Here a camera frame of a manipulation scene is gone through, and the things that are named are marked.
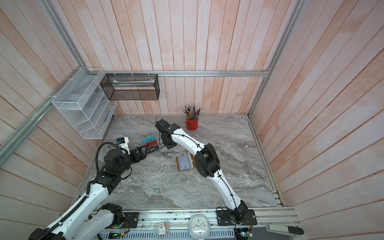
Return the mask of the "clear acrylic card display stand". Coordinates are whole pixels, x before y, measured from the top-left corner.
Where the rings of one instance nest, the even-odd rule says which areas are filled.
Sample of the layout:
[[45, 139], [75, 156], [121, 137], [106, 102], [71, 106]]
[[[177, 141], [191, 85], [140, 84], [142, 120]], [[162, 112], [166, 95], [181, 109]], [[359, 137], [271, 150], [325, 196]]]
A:
[[158, 130], [142, 134], [141, 142], [142, 145], [147, 146], [148, 155], [168, 150], [165, 144], [163, 143], [163, 140], [161, 139], [161, 134]]

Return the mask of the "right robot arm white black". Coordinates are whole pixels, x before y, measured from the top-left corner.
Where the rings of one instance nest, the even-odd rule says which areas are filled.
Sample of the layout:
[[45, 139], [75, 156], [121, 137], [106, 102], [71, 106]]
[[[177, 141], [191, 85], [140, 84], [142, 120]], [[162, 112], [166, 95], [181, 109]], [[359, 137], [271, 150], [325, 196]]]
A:
[[208, 178], [221, 194], [229, 211], [231, 221], [238, 225], [241, 224], [248, 212], [248, 206], [226, 180], [214, 146], [197, 141], [179, 125], [169, 124], [163, 119], [157, 121], [155, 127], [158, 129], [163, 144], [168, 150], [180, 145], [194, 155], [198, 172], [204, 178]]

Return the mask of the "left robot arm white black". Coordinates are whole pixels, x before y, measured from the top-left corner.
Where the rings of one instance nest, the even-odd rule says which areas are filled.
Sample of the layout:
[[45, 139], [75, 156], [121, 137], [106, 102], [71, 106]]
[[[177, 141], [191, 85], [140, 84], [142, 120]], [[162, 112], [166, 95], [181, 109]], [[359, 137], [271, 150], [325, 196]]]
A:
[[146, 145], [131, 151], [116, 144], [113, 146], [104, 156], [104, 166], [97, 168], [96, 177], [87, 183], [85, 193], [45, 229], [34, 230], [29, 236], [31, 240], [92, 239], [107, 227], [128, 226], [122, 207], [116, 204], [105, 204], [94, 217], [89, 217], [97, 205], [124, 179], [124, 172], [147, 157]]

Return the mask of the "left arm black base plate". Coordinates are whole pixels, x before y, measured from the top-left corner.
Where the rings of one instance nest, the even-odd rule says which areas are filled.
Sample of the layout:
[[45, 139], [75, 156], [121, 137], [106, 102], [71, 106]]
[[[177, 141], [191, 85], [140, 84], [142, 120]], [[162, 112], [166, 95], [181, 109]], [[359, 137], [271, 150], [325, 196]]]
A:
[[139, 212], [123, 212], [123, 223], [121, 229], [135, 229], [139, 221]]

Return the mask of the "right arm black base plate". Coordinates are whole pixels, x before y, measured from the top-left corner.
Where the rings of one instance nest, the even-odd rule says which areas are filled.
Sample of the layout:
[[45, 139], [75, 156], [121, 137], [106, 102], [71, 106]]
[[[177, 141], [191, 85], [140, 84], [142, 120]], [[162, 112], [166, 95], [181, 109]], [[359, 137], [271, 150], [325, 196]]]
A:
[[231, 210], [216, 209], [217, 222], [219, 226], [256, 226], [257, 219], [254, 210], [248, 209], [244, 214], [238, 215]]

